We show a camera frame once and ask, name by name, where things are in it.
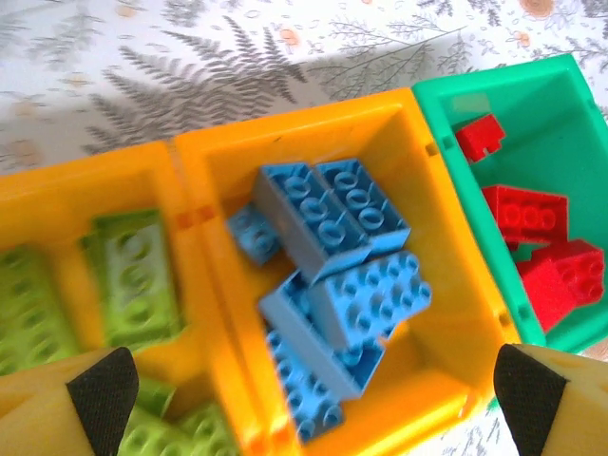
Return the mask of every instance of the blue 2x4 brick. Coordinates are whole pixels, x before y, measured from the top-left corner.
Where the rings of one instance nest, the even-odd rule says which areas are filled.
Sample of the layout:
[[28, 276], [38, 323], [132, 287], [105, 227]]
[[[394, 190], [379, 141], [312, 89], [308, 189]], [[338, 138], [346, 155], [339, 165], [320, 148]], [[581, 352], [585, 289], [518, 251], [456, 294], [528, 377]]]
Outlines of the blue 2x4 brick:
[[230, 217], [228, 226], [240, 248], [259, 266], [280, 249], [275, 230], [253, 204]]
[[309, 283], [361, 264], [369, 237], [306, 163], [264, 165], [254, 202]]
[[408, 224], [359, 160], [321, 163], [315, 169], [370, 236], [373, 255], [403, 247], [410, 232]]
[[272, 328], [267, 328], [266, 340], [273, 351], [276, 372], [285, 389], [300, 440], [306, 443], [342, 424], [344, 416], [336, 398], [300, 362], [289, 344]]
[[273, 293], [264, 296], [259, 308], [298, 358], [338, 400], [359, 398], [385, 350], [375, 341], [345, 351], [328, 346], [306, 315], [310, 308], [307, 288], [302, 274], [296, 271]]
[[311, 319], [336, 350], [387, 336], [430, 304], [418, 258], [401, 251], [332, 275], [307, 292]]

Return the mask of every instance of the fern leaf print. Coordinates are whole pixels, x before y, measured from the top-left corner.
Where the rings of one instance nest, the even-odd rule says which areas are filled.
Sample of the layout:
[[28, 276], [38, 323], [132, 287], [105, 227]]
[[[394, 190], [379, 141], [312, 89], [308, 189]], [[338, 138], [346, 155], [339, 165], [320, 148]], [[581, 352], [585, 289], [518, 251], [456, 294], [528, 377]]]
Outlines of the fern leaf print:
[[124, 105], [91, 95], [109, 127], [87, 129], [94, 143], [85, 146], [85, 152], [97, 154], [260, 117], [278, 100], [295, 105], [292, 85], [307, 83], [300, 66], [287, 59], [267, 28], [260, 43], [235, 20], [224, 20], [235, 38], [233, 48], [194, 35], [164, 32], [186, 44], [196, 54], [196, 63], [120, 47], [123, 59], [142, 77], [132, 79], [110, 68], [104, 71], [105, 79], [123, 95]]

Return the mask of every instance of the storage bin compartment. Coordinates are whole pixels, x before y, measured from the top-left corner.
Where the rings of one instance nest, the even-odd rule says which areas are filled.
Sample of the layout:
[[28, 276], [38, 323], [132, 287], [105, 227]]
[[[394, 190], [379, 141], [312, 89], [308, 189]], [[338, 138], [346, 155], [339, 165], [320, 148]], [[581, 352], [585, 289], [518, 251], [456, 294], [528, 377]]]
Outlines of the storage bin compartment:
[[[606, 250], [608, 128], [574, 58], [425, 81], [413, 92], [523, 342], [580, 352], [608, 335], [608, 295], [542, 332], [513, 261], [529, 259], [537, 246], [523, 245], [512, 256], [481, 191], [506, 184], [565, 195], [569, 237]], [[469, 165], [454, 134], [488, 113], [506, 134], [502, 149]]]
[[105, 337], [100, 294], [81, 238], [95, 217], [160, 209], [185, 327], [177, 338], [137, 352], [138, 371], [177, 387], [169, 420], [216, 401], [243, 453], [267, 454], [185, 206], [170, 154], [160, 142], [8, 176], [0, 180], [0, 252], [28, 244], [43, 255], [80, 349], [94, 350]]
[[[205, 258], [278, 452], [401, 454], [487, 406], [498, 349], [519, 338], [410, 90], [191, 132], [175, 146]], [[345, 423], [301, 446], [258, 311], [295, 266], [282, 251], [258, 266], [227, 220], [251, 201], [260, 166], [348, 158], [361, 161], [411, 227], [405, 248], [433, 296], [386, 343], [363, 397], [342, 404]]]

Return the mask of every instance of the green plastic bin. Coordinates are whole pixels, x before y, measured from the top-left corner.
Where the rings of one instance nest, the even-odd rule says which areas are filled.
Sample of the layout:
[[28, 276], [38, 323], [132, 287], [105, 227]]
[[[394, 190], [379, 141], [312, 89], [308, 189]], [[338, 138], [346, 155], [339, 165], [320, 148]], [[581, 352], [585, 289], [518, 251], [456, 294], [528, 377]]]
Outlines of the green plastic bin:
[[[608, 128], [576, 61], [562, 55], [449, 76], [419, 83], [413, 92], [522, 341], [581, 352], [607, 336], [608, 294], [543, 333], [514, 263], [528, 259], [535, 246], [508, 251], [481, 191], [502, 183], [566, 195], [570, 238], [606, 251]], [[454, 133], [488, 113], [503, 126], [503, 147], [469, 165]]]

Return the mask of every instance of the orange plastic bin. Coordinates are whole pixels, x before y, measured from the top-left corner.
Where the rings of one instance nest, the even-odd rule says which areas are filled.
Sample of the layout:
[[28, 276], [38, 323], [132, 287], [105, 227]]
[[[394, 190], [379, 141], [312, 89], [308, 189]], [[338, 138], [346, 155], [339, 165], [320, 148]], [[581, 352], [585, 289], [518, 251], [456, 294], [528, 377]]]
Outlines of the orange plastic bin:
[[169, 419], [216, 400], [243, 453], [267, 454], [262, 420], [163, 143], [0, 179], [0, 251], [27, 243], [44, 254], [81, 348], [97, 349], [104, 345], [100, 302], [80, 238], [90, 232], [93, 217], [148, 207], [163, 215], [186, 329], [175, 341], [137, 354], [138, 371], [178, 387]]
[[[409, 89], [178, 136], [198, 234], [277, 453], [392, 455], [463, 421], [493, 397], [499, 347], [519, 338]], [[358, 158], [411, 225], [406, 247], [433, 290], [402, 324], [341, 427], [300, 446], [265, 344], [257, 302], [294, 270], [257, 267], [227, 219], [251, 200], [262, 164]]]

